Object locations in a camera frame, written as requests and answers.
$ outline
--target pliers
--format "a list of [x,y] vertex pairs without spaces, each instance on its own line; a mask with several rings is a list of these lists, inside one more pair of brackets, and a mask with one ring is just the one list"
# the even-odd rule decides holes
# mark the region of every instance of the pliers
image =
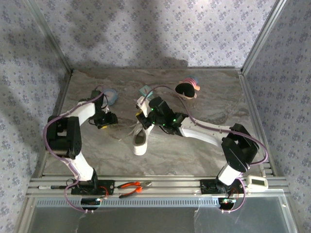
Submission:
[[151,181],[145,181],[145,182],[129,182],[129,183],[124,183],[119,185],[117,188],[126,188],[126,187],[131,187],[131,186],[137,186],[137,188],[130,192],[130,193],[126,193],[126,194],[122,194],[119,196],[119,198],[126,198],[129,197],[135,193],[140,193],[142,191],[143,188],[149,187],[151,186],[152,182]]

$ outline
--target wire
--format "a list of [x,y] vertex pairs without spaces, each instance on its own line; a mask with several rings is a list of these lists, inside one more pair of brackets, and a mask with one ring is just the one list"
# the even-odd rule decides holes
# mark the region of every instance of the wire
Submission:
[[[157,88],[159,88],[159,87],[165,87],[165,88],[167,88],[167,89],[170,89],[171,91],[174,91],[174,90],[173,90],[172,88],[170,88],[169,86],[165,86],[165,85],[156,86],[156,87],[152,88],[152,89],[146,94],[146,96],[145,96],[144,99],[142,100],[141,104],[143,104],[143,103],[146,101],[147,96],[148,96],[152,91],[154,91],[155,89],[157,89]],[[183,106],[185,107],[185,110],[186,110],[186,112],[187,112],[187,114],[188,114],[190,120],[191,120],[195,125],[197,125],[197,126],[199,126],[199,127],[201,127],[201,128],[207,129],[207,130],[219,132],[219,129],[217,129],[217,128],[213,128],[213,127],[209,127],[209,126],[205,126],[205,125],[202,125],[202,124],[200,124],[200,123],[197,123],[196,120],[195,120],[195,119],[193,118],[193,116],[191,115],[189,109],[188,109],[187,106],[185,105],[185,102],[182,100],[182,98],[181,98],[179,95],[177,95],[177,97],[179,98],[179,100],[181,101],[181,103],[183,104]],[[247,134],[244,134],[244,133],[241,133],[241,132],[237,132],[237,131],[222,130],[222,132],[223,132],[223,133],[232,133],[232,134],[235,134],[235,135],[239,135],[239,136],[245,137],[245,138],[247,138],[247,139],[252,140],[253,142],[256,142],[257,144],[259,144],[259,145],[262,147],[262,149],[264,150],[264,153],[265,153],[264,158],[263,158],[262,160],[258,161],[258,162],[251,163],[250,166],[262,164],[262,163],[264,163],[264,162],[268,159],[268,157],[269,157],[268,150],[267,150],[267,148],[265,147],[265,145],[264,145],[262,142],[260,142],[259,140],[253,138],[253,137],[250,136],[250,135],[247,135]]]
[[105,109],[105,108],[108,106],[108,98],[107,98],[107,95],[104,94],[104,97],[106,98],[107,104],[106,104],[106,106],[103,107],[102,109]]
[[99,198],[100,198],[100,199],[106,199],[106,198],[108,198],[108,197],[109,197],[109,192],[108,192],[107,188],[106,188],[105,186],[100,186],[100,188],[105,189],[105,190],[106,190],[106,194],[105,194],[105,196],[101,196],[101,197],[99,197]]
[[160,127],[160,129],[161,129],[164,133],[169,134],[169,133],[166,132],[161,126],[159,126],[159,127]]
[[243,204],[244,204],[244,202],[245,202],[245,199],[246,199],[246,191],[245,191],[245,186],[244,186],[244,183],[243,183],[243,181],[241,180],[241,178],[240,178],[240,177],[238,177],[238,178],[237,178],[237,180],[239,180],[239,181],[241,182],[242,187],[243,187],[243,193],[244,193],[244,196],[243,196],[243,199],[242,199],[241,204],[240,204],[237,208],[235,208],[235,209],[231,209],[231,210],[224,210],[224,209],[221,209],[221,211],[224,211],[224,212],[228,212],[228,213],[230,213],[230,212],[234,212],[234,211],[239,210],[239,209],[243,206]]
[[73,178],[70,178],[70,179],[66,180],[66,186],[68,186],[68,181],[74,182],[74,179],[73,179]]
[[77,178],[76,182],[74,182],[74,183],[68,185],[68,186],[65,188],[65,190],[64,190],[64,196],[65,196],[65,199],[66,199],[67,203],[68,203],[73,209],[75,209],[75,210],[77,210],[77,211],[79,211],[79,212],[87,212],[87,210],[84,210],[84,209],[82,209],[82,208],[80,209],[80,208],[78,208],[78,207],[75,207],[75,206],[70,202],[70,200],[69,200],[68,197],[67,197],[67,190],[70,189],[71,187],[77,185],[78,183],[79,183],[79,177]]
[[90,125],[95,125],[94,123],[91,123],[91,119],[88,120],[88,123],[89,123]]
[[238,198],[235,198],[235,200],[237,200],[237,199],[239,199],[239,191],[235,188],[235,187],[232,187],[232,189],[231,189],[231,191],[230,191],[230,194],[229,194],[229,196],[228,196],[228,198],[233,194],[233,191],[236,191],[237,192],[237,194],[238,194]]

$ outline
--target shoe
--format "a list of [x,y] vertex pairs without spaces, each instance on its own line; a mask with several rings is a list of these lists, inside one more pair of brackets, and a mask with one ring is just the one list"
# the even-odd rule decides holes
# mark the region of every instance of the shoe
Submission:
[[151,125],[148,129],[144,129],[141,123],[137,123],[134,128],[133,152],[135,155],[144,155],[147,151],[148,136],[155,125]]

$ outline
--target marble surface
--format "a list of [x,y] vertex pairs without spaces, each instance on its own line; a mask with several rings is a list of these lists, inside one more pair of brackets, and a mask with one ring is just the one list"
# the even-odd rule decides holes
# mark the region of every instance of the marble surface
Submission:
[[[73,72],[62,112],[75,106],[78,100],[88,98],[97,85],[117,90],[119,98],[110,110],[119,119],[118,125],[98,130],[87,122],[81,126],[82,152],[99,175],[194,175],[216,176],[225,164],[221,148],[203,141],[167,135],[155,127],[150,134],[148,149],[143,156],[132,152],[132,135],[127,136],[136,123],[138,90],[165,84],[174,88],[187,75],[198,77],[201,90],[198,98],[187,101],[192,115],[213,124],[233,126],[240,123],[252,134],[253,127],[243,98],[236,71],[211,71],[205,69],[139,70],[103,69],[81,73]],[[160,95],[175,112],[185,112],[174,93],[158,88]],[[259,166],[249,171],[260,175]],[[45,174],[70,174],[67,167],[48,156]]]

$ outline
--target floral wallpaper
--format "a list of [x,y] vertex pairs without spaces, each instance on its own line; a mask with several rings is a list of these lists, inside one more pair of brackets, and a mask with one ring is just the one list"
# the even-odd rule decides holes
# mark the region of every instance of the floral wallpaper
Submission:
[[0,1],[0,232],[13,232],[65,71],[22,0]]
[[242,67],[275,0],[36,0],[72,68]]
[[274,161],[311,232],[311,2],[289,0],[247,74]]

